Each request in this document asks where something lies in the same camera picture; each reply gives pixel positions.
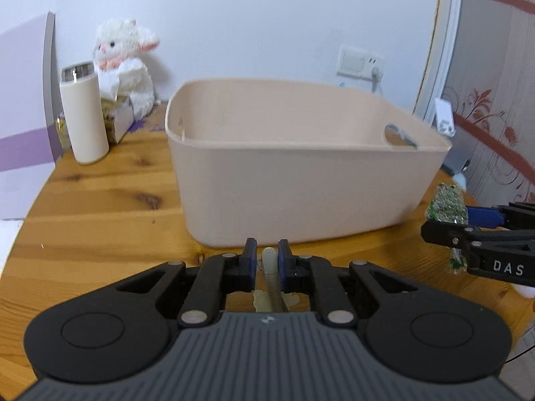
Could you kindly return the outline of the dark grey laptop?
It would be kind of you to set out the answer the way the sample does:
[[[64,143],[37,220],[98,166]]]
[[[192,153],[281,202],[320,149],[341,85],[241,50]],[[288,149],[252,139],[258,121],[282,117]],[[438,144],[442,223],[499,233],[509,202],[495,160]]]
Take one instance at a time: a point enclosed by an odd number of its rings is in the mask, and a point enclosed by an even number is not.
[[[449,176],[462,175],[470,166],[470,160],[454,161],[453,159],[446,159],[441,166],[441,170]]]

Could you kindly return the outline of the clear bag of green herbs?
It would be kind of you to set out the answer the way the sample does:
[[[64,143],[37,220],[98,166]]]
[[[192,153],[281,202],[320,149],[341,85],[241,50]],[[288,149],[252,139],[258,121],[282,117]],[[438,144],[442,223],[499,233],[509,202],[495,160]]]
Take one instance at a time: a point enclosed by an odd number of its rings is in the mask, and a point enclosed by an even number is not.
[[[463,193],[457,185],[441,183],[437,185],[433,198],[425,211],[425,219],[439,223],[467,226],[468,210]],[[449,270],[459,274],[467,270],[467,261],[461,250],[450,248]]]

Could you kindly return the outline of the white phone stand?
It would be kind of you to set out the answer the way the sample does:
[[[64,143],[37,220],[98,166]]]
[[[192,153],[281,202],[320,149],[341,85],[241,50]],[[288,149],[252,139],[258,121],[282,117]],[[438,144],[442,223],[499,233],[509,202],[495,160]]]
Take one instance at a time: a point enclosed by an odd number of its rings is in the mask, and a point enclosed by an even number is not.
[[[452,138],[455,133],[452,104],[444,99],[434,100],[434,125],[437,132],[448,138]]]

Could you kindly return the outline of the white wall switch socket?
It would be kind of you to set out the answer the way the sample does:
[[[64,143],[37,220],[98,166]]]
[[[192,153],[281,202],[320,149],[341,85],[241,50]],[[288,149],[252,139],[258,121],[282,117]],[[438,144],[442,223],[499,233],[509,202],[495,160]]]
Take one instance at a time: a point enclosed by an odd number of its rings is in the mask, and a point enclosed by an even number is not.
[[[376,52],[342,45],[336,74],[348,78],[379,81],[384,73],[384,58]]]

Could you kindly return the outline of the beige hair clip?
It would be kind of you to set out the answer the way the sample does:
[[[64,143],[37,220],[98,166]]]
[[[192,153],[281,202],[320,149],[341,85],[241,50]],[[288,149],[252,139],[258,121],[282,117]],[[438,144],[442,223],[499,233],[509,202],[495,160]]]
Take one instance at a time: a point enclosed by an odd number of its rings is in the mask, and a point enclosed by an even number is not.
[[[299,303],[295,294],[281,290],[279,276],[278,251],[273,247],[266,247],[261,254],[260,272],[266,283],[266,291],[253,291],[253,306],[256,312],[289,312],[292,306]]]

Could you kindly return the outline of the tissue box with tissue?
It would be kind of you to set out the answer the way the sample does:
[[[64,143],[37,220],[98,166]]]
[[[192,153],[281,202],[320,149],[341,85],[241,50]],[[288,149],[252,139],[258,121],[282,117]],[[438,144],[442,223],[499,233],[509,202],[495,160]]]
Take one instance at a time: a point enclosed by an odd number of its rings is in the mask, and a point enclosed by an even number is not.
[[[134,124],[131,99],[120,93],[120,78],[114,71],[99,72],[102,115],[108,142],[117,145]]]

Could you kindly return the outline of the white plush lamb toy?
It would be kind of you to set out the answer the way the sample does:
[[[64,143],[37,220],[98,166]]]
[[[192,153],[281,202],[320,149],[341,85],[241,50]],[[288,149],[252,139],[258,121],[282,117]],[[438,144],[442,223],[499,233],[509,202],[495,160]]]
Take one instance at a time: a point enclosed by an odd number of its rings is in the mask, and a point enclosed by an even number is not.
[[[134,19],[110,19],[97,28],[93,62],[100,96],[111,102],[128,97],[134,120],[144,118],[154,106],[152,77],[141,56],[158,45],[156,34]]]

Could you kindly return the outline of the cream thermos bottle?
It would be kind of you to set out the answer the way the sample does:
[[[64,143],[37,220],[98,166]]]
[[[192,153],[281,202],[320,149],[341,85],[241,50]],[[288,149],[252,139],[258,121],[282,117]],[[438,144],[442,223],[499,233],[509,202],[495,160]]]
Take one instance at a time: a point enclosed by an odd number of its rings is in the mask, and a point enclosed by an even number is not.
[[[74,158],[84,165],[101,160],[109,152],[109,142],[93,63],[63,68],[60,92]]]

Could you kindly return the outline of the gold foil packet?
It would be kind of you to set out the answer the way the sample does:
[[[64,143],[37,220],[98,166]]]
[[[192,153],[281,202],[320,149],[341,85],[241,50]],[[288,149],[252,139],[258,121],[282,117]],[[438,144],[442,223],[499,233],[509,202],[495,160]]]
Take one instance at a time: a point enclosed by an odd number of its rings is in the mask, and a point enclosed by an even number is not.
[[[71,148],[71,140],[67,129],[65,114],[63,114],[62,112],[55,118],[55,129],[62,151],[65,152],[69,148]]]

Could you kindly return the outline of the beige plastic storage bin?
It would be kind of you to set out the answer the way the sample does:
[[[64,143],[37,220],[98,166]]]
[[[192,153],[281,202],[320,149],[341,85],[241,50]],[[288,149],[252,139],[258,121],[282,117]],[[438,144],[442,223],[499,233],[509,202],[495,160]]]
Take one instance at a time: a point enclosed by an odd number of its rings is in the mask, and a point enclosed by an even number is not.
[[[184,83],[164,128],[187,230],[210,247],[398,224],[451,148],[377,94],[277,80]]]

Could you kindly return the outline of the purple white board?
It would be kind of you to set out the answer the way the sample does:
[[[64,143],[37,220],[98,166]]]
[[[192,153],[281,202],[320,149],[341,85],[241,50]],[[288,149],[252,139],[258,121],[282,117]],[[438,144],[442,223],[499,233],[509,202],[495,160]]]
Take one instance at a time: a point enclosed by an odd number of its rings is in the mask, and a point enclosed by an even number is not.
[[[55,15],[1,34],[1,218],[24,219],[63,153]]]

